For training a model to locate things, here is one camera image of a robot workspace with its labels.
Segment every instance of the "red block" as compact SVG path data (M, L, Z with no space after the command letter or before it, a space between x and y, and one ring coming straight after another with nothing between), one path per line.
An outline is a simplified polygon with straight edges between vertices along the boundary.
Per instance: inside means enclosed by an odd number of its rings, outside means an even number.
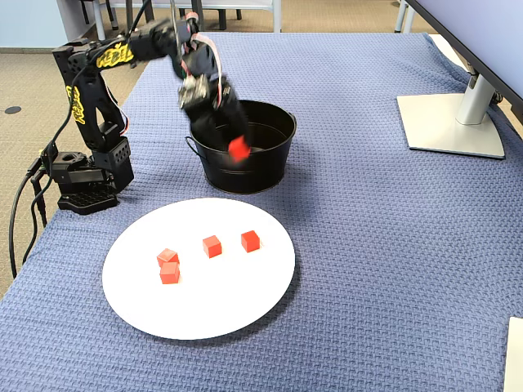
M156 256L158 264L160 267L163 266L163 263L179 263L178 254L171 249L165 249L162 253Z
M245 251L252 252L260 248L260 238L258 234L253 231L242 234L242 246Z
M216 235L213 235L212 237L204 239L203 249L204 249L205 253L207 253L207 256L209 257L209 259L213 258L214 256L221 255L220 240L217 238Z
M237 137L229 143L229 155L235 162L243 161L248 158L251 148L245 143L243 136Z
M179 263L163 263L160 270L160 278L163 284L178 283L180 278L180 264Z

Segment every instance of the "white plate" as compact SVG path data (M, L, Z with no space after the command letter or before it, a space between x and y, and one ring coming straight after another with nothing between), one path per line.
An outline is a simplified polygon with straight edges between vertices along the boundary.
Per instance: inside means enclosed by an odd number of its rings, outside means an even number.
M255 230L261 248L247 253L241 234ZM209 259L203 239L222 254ZM180 281L162 284L156 256L178 252ZM133 327L170 339L205 339L253 323L287 291L294 247L285 228L247 203L197 198L161 207L130 225L105 258L102 284L113 310Z

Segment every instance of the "table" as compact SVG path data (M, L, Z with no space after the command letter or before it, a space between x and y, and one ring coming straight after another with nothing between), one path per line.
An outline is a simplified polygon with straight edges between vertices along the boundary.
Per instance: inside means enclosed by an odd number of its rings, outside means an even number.
M502 390L509 316L523 316L523 142L501 111L504 161L411 151L396 96L467 84L427 35L210 35L241 98L296 116L284 179L212 188L170 62L151 62L125 104L135 180L120 204L57 212L0 303L2 390ZM275 216L293 281L230 335L146 335L107 304L105 254L140 216L198 197Z

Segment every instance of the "wire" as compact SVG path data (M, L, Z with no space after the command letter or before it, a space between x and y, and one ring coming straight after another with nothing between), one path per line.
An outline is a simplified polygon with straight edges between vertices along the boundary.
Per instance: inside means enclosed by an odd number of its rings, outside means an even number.
M58 128L58 131L56 131L55 135L53 136L53 138L51 139L51 141L47 144L47 147L45 148L45 150L47 151L47 158L51 158L51 156L52 156L52 149L53 149L53 146L56 143L56 139L58 139L58 136L62 133L62 131L64 130L65 126L67 125L67 123L71 119L71 114L73 113L73 107L74 107L74 88L76 87L76 83L78 82L78 78L86 71L86 69L90 65L94 64L96 59L98 57L100 57L105 52L105 49L110 47L111 45L112 45L112 42L104 45L103 47L100 47L100 50L97 52L97 54L95 56L93 56L89 60L89 62L86 64L86 66L83 67L82 69L80 69L80 72L78 72L76 74L76 76L73 78L73 81L71 82L71 86L70 86L71 87L71 96L69 97L69 110L67 111L67 117L65 118L65 121L62 123L62 125L60 125L60 128ZM38 224L37 224L37 220L36 220L36 213L34 212L34 206L37 203L37 201L43 196L43 194L45 194L45 192L51 186L51 183L52 183L52 162L49 162L48 170L49 170L49 173L48 173L49 180L47 180L46 186L44 186L43 189L40 192L38 192L38 194L34 197L33 201L31 202L31 217L33 218L33 237L31 238L31 242L27 246L27 250L25 251L25 254L24 254L24 259L22 260L22 264L24 264L27 261L27 257L29 256L29 253L31 252L31 249L33 248L33 245L34 245L34 243L36 241L36 237L38 235Z
M125 114L123 109L118 106L118 102L116 102L116 99L113 97L113 94L107 87L105 80L104 80L104 84L105 84L105 89L107 90L107 95L113 101L114 106L116 106L118 108L118 110L120 111L120 113L125 117L125 128L123 129L123 131L120 132L120 136L123 136L127 133L127 130L129 129L129 125L130 125L131 121L129 120L129 117Z
M45 167L40 167L36 174L31 178L31 184L33 184L33 191L34 196L38 194L42 190L42 186L40 185L40 180L42 177L46 174ZM42 219L42 225L45 228L47 226L47 217L46 217L46 203L43 200L43 196L37 200L36 206L38 207L38 211L40 212L40 218Z
M216 59L216 65L218 67L218 102L217 103L218 103L218 106L220 106L220 104L221 104L221 62L220 62L220 56L218 55L218 49L216 48L216 45L212 41L211 38L206 37L200 33L193 34L192 37L190 38L190 40L191 40L191 42L200 41L200 42L208 45L212 50L214 58Z
M129 32L127 33L127 38L131 36L131 33L135 30L135 28L138 26L138 22L140 21L141 16L143 15L145 8L149 5L150 0L145 0L143 5L140 7L140 10L136 14L136 18L134 22L132 22L132 26L129 29Z
M15 200L13 201L13 207L11 208L11 219L9 220L9 258L11 259L11 271L13 273L13 279L16 278L15 239L14 239L16 209L18 207L18 201L20 200L22 191L24 190L24 187L30 178L31 178L30 174L25 175L24 179L22 180L22 183L20 184L20 186L18 187L18 190L16 191Z

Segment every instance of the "bucket handle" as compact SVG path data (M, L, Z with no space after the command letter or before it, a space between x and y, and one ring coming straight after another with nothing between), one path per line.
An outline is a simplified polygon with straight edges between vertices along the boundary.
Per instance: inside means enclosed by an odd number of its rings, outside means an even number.
M194 147L192 146L192 144L189 143L189 140L192 140L193 143L195 143L195 144L196 144L196 141L195 141L191 136L186 136L186 143L187 143L187 145L189 146L189 148L193 150L193 153L195 153L195 154L198 155L201 159L203 159L203 160L205 160L206 162L208 162L207 158L201 156L201 155L199 154L199 152L196 151L196 150L194 149Z

